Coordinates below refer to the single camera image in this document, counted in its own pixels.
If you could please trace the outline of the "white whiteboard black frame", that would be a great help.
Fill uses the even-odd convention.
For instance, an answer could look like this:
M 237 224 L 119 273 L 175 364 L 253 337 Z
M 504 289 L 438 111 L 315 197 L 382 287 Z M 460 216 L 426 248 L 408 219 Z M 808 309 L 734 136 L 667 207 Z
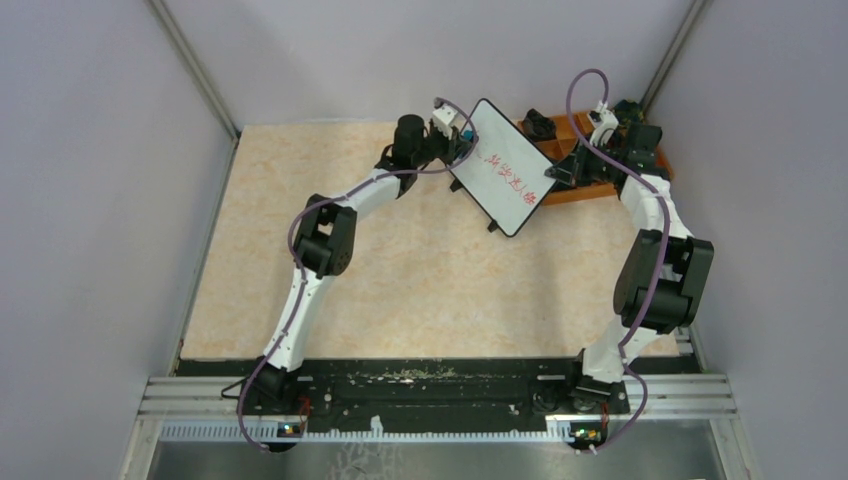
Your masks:
M 477 143 L 451 170 L 455 180 L 504 236 L 516 236 L 552 191 L 544 172 L 552 162 L 490 100 L 478 100 L 470 119 Z

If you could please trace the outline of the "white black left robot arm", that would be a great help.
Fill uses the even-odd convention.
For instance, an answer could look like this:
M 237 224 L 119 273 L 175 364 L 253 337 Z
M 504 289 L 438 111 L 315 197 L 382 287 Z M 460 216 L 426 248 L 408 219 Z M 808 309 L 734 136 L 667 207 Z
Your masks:
M 359 221 L 402 197 L 419 176 L 432 174 L 433 161 L 451 171 L 477 141 L 473 123 L 456 107 L 443 104 L 428 120 L 404 115 L 397 121 L 392 143 L 363 180 L 346 192 L 309 198 L 287 234 L 294 261 L 289 296 L 274 334 L 241 388 L 240 404 L 261 399 L 277 414 L 297 406 L 300 388 L 295 381 L 308 336 L 330 286 L 353 259 Z

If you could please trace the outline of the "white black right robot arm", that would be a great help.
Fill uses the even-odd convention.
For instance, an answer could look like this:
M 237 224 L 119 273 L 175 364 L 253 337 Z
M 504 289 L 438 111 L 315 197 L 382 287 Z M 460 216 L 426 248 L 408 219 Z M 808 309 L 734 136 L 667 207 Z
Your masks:
M 613 290 L 614 318 L 581 350 L 563 385 L 564 401 L 576 412 L 617 400 L 646 347 L 694 321 L 715 255 L 676 210 L 671 175 L 657 162 L 661 129 L 635 123 L 610 147 L 615 135 L 610 122 L 594 126 L 559 164 L 574 185 L 612 185 L 636 228 Z

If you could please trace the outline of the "orange compartment tray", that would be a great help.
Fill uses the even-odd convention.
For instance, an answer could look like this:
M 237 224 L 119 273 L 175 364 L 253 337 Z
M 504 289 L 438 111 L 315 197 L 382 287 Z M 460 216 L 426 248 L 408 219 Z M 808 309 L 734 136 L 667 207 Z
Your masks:
M 581 138 L 590 139 L 594 130 L 588 112 L 547 117 L 530 109 L 517 126 L 551 163 L 548 172 L 555 184 L 543 200 L 544 206 L 620 194 L 625 174 L 579 142 Z M 659 147 L 661 139 L 659 126 L 643 123 L 638 116 L 627 117 L 599 149 L 636 173 L 670 181 L 674 173 Z

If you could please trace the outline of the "black crumpled cloth left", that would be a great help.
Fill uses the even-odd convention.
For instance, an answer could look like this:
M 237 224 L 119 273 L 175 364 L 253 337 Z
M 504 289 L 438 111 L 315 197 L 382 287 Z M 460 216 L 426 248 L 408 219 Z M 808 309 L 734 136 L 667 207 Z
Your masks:
M 534 108 L 526 112 L 519 125 L 524 135 L 534 142 L 555 140 L 557 137 L 555 121 Z

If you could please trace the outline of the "dark cloth with yellow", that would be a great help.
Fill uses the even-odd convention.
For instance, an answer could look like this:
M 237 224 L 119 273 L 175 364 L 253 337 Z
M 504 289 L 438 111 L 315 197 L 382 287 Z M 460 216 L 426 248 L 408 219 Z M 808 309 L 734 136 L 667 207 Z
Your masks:
M 618 101 L 613 109 L 620 128 L 628 129 L 634 123 L 643 123 L 645 114 L 639 102 L 622 99 Z

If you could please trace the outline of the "right corner aluminium post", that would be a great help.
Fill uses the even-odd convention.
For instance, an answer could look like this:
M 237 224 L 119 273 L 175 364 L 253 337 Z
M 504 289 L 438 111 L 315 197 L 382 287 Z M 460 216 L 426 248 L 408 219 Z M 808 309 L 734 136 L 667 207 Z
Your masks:
M 711 4 L 712 1 L 709 0 L 692 0 L 689 3 L 680 25 L 675 31 L 668 48 L 663 54 L 660 63 L 640 100 L 640 104 L 645 115 L 648 115 L 652 110 L 652 107 L 656 103 L 667 78 L 677 63 L 682 51 L 686 47 L 689 38 L 697 28 L 704 12 L 711 6 Z

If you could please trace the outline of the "corner aluminium post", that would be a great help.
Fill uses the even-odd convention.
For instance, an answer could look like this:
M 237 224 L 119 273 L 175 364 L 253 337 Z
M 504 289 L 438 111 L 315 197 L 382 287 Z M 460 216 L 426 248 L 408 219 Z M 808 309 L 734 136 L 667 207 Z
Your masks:
M 689 3 L 680 25 L 675 31 L 668 48 L 663 54 L 660 63 L 640 100 L 640 104 L 645 115 L 648 115 L 652 110 L 652 107 L 656 103 L 667 78 L 677 63 L 682 51 L 686 47 L 689 38 L 697 28 L 704 12 L 711 6 L 711 4 L 712 1 L 709 0 L 692 0 Z
M 213 78 L 183 32 L 168 3 L 164 0 L 144 0 L 143 3 L 156 20 L 209 112 L 230 138 L 230 141 L 237 144 L 241 138 L 241 130 L 236 126 L 236 122 Z

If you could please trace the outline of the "aluminium frame rail front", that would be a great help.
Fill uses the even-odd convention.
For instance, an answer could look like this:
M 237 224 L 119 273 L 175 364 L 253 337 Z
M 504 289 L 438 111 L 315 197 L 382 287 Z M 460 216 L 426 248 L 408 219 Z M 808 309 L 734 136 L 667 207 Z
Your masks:
M 725 377 L 712 374 L 647 375 L 626 378 L 604 399 L 589 399 L 576 407 L 563 377 L 413 378 L 363 377 L 341 380 L 300 378 L 290 400 L 262 400 L 248 394 L 248 415 L 295 414 L 308 403 L 314 415 L 374 407 L 507 409 L 515 415 L 534 410 L 541 415 L 578 417 L 607 411 L 615 418 L 639 414 L 646 419 L 734 418 L 738 411 Z

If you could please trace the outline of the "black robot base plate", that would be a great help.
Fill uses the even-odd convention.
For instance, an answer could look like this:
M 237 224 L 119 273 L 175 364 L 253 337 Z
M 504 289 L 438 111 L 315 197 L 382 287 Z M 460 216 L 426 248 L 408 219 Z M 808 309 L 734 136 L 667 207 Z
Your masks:
M 725 382 L 692 355 L 648 357 L 610 387 L 583 390 L 572 358 L 306 361 L 249 385 L 249 361 L 184 361 L 151 379 L 140 413 L 172 438 L 306 442 L 600 441 L 611 422 L 701 419 Z

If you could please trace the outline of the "left corner aluminium post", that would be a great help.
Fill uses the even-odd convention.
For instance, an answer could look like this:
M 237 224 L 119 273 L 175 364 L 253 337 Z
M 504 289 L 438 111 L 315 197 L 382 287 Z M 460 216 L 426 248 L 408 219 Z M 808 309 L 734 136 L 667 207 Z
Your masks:
M 241 130 L 236 126 L 236 122 L 213 78 L 183 32 L 168 3 L 164 0 L 144 0 L 143 3 L 156 20 L 209 112 L 230 138 L 230 141 L 237 144 L 241 138 Z

